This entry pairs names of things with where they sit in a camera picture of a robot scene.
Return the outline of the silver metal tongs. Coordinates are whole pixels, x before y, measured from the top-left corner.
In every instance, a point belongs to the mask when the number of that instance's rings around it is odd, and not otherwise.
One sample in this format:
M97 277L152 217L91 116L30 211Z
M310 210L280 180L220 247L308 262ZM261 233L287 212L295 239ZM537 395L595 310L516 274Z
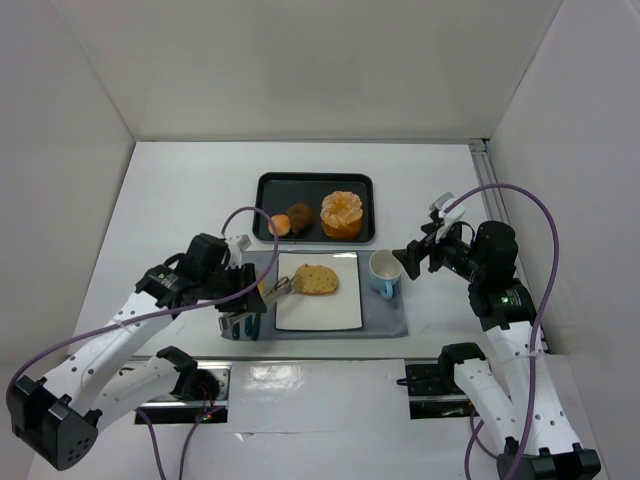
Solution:
M237 323L241 320L244 320L250 316L254 316L259 313L265 313L267 308L275 305L280 299L294 293L296 291L295 286L297 283L297 279L295 276L282 277L279 279L276 284L268 290L266 293L262 294L262 302L265 306L261 311L257 311L255 308L253 309L244 309L239 312L229 312L224 313L219 319L219 327L221 331L231 330Z

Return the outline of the seeded bread slice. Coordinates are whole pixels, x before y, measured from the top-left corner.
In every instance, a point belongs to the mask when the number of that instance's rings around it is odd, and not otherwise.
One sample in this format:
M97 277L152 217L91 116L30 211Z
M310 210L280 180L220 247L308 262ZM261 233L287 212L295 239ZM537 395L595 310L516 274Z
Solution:
M339 286L337 274L322 265L304 264L296 270L292 289L302 295L331 295Z

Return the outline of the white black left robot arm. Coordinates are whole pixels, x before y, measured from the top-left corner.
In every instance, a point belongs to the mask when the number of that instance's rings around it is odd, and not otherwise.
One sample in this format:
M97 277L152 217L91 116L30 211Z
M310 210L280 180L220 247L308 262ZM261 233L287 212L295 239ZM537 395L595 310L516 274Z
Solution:
M7 389L13 433L58 471L80 462L98 435L159 396L212 405L218 380L174 346L138 367L127 361L180 313L212 304L226 315L263 313L247 236L195 236L186 252L149 269L113 318L39 379L18 372Z

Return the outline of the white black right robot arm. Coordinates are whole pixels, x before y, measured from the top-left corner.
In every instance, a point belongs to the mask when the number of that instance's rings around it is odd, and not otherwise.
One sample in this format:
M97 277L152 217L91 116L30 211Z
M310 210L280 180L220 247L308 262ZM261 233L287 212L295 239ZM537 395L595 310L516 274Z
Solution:
M592 479L601 470L595 450L581 444L557 395L540 339L531 336L536 310L515 276L514 230L498 221L482 223L470 243L456 223L442 238L433 223L422 240L394 251L411 279L428 260L469 284L469 303L501 364L506 383L493 376L475 343L443 347L438 365L444 382L460 389L475 407L500 452L502 479Z

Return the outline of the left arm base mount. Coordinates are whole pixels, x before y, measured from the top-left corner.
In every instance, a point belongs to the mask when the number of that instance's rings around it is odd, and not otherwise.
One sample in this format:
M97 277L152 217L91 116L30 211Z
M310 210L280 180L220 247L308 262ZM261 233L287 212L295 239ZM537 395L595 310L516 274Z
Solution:
M195 385L184 397L164 394L140 410L154 425L223 424L228 420L231 363L199 360Z

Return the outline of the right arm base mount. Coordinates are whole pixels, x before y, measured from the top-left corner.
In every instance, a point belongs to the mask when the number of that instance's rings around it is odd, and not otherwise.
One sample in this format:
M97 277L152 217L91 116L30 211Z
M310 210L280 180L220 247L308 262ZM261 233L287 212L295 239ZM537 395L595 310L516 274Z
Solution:
M396 384L406 390L412 420L463 418L471 414L468 397L444 382L436 363L405 363L404 377Z

